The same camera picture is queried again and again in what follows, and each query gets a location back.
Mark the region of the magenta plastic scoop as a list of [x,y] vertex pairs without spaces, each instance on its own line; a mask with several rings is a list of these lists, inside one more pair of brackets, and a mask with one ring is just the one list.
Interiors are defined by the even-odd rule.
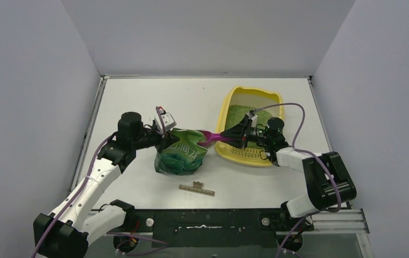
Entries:
[[202,147],[213,145],[217,141],[227,140],[227,138],[222,136],[220,133],[213,133],[205,130],[199,130],[199,132],[201,132],[205,138],[203,141],[198,142],[198,145]]

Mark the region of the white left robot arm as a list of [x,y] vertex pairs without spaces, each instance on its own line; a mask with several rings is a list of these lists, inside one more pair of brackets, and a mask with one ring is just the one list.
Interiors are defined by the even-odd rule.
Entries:
[[97,147],[83,180],[49,214],[36,217],[33,257],[84,257],[88,247],[112,229],[128,231],[135,226],[133,206],[120,200],[98,214],[89,213],[136,158],[137,150],[155,147],[161,152],[179,140],[171,135],[176,126],[173,116],[160,107],[156,112],[151,127],[144,127],[139,113],[121,115],[117,131]]

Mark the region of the yellow litter box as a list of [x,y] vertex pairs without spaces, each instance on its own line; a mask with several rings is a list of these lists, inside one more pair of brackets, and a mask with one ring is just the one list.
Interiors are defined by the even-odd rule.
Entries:
[[[282,103],[281,94],[260,88],[236,86],[225,96],[216,131],[224,131],[225,120],[227,117],[228,107],[231,105],[244,105],[253,108],[261,108],[268,105]],[[251,167],[269,167],[270,161],[266,160],[264,150],[253,148],[239,149],[229,144],[218,141],[214,149],[218,155],[231,162]]]

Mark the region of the green cat litter bag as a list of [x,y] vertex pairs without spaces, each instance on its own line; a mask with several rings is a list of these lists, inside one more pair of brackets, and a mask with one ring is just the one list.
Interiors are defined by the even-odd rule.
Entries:
[[205,135],[196,130],[175,128],[172,136],[179,141],[156,154],[154,169],[161,174],[192,175],[203,163],[208,148],[200,146],[206,141]]

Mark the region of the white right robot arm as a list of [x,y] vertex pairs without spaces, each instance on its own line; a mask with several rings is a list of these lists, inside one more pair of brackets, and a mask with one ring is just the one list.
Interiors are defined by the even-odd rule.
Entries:
[[239,149],[254,143],[263,149],[272,165],[299,171],[305,177],[306,193],[281,206],[285,210],[279,214],[283,228],[291,230],[299,224],[300,217],[356,198],[355,184],[339,153],[315,154],[293,148],[283,135],[285,124],[281,118],[269,118],[263,129],[252,122],[253,118],[245,115],[237,125],[220,133],[223,142]]

